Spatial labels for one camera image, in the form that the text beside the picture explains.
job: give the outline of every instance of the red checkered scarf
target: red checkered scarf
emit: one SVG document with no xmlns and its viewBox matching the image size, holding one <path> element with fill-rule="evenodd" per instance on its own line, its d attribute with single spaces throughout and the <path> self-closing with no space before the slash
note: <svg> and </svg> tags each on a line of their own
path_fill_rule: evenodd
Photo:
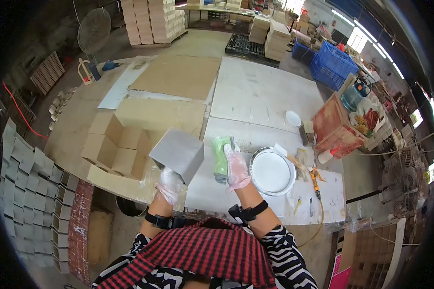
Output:
<svg viewBox="0 0 434 289">
<path fill-rule="evenodd" d="M 206 228 L 217 220 L 229 229 Z M 128 288 L 157 266 L 276 289 L 275 274 L 260 242 L 241 226 L 216 218 L 157 234 L 132 262 L 98 287 Z"/>
</svg>

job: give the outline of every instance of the yellow power cord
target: yellow power cord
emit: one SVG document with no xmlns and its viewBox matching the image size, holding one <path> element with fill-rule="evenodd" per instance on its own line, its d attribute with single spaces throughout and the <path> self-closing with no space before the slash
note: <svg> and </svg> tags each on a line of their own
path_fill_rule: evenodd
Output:
<svg viewBox="0 0 434 289">
<path fill-rule="evenodd" d="M 313 239 L 318 235 L 318 233 L 320 232 L 320 230 L 321 230 L 322 227 L 323 227 L 323 221 L 324 221 L 324 218 L 325 218 L 325 214 L 324 214 L 324 211 L 323 211 L 322 200 L 318 200 L 318 201 L 320 201 L 320 207 L 322 208 L 322 222 L 320 223 L 320 226 L 318 227 L 318 231 L 315 233 L 315 235 L 313 235 L 313 237 L 310 238 L 306 243 L 304 243 L 304 244 L 302 244 L 302 245 L 299 245 L 298 248 L 301 248 L 301 247 L 304 246 L 305 244 L 307 244 L 307 243 L 309 243 L 310 241 L 312 241 L 312 240 L 313 240 Z"/>
</svg>

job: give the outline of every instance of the red cable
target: red cable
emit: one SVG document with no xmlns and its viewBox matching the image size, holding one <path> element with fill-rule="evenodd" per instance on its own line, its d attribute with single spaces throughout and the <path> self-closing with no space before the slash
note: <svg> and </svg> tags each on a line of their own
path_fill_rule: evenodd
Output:
<svg viewBox="0 0 434 289">
<path fill-rule="evenodd" d="M 10 96 L 12 97 L 14 103 L 16 104 L 17 110 L 19 110 L 19 113 L 21 114 L 21 116 L 23 117 L 24 121 L 26 122 L 27 126 L 30 128 L 30 130 L 32 130 L 33 133 L 35 133 L 38 136 L 43 137 L 44 139 L 48 139 L 47 136 L 42 136 L 41 134 L 36 133 L 35 130 L 32 129 L 32 127 L 30 127 L 29 123 L 27 122 L 27 119 L 24 117 L 23 112 L 19 109 L 19 106 L 17 105 L 16 100 L 14 99 L 14 96 L 12 95 L 12 93 L 10 92 L 10 90 L 6 87 L 5 82 L 2 80 L 3 86 L 5 87 L 6 91 L 8 91 L 8 93 L 10 94 Z"/>
</svg>

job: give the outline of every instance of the white bowl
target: white bowl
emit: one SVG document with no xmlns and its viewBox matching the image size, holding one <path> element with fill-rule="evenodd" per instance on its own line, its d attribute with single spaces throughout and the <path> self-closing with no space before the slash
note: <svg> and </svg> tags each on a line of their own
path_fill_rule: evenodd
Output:
<svg viewBox="0 0 434 289">
<path fill-rule="evenodd" d="M 286 112 L 286 119 L 288 122 L 296 127 L 301 126 L 302 121 L 299 115 L 293 111 L 287 111 Z"/>
</svg>

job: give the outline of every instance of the spray gun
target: spray gun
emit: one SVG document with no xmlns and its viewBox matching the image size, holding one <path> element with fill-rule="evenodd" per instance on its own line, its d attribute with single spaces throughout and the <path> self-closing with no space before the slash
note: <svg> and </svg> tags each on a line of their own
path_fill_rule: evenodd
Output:
<svg viewBox="0 0 434 289">
<path fill-rule="evenodd" d="M 318 170 L 317 170 L 316 167 L 309 166 L 308 170 L 309 170 L 309 173 L 310 173 L 310 177 L 312 178 L 313 188 L 315 189 L 315 195 L 317 195 L 317 198 L 319 200 L 321 200 L 320 189 L 318 188 L 318 183 L 317 183 L 317 177 L 322 182 L 326 182 L 326 181 L 324 179 L 322 179 L 322 176 L 320 176 L 320 173 L 318 172 Z"/>
</svg>

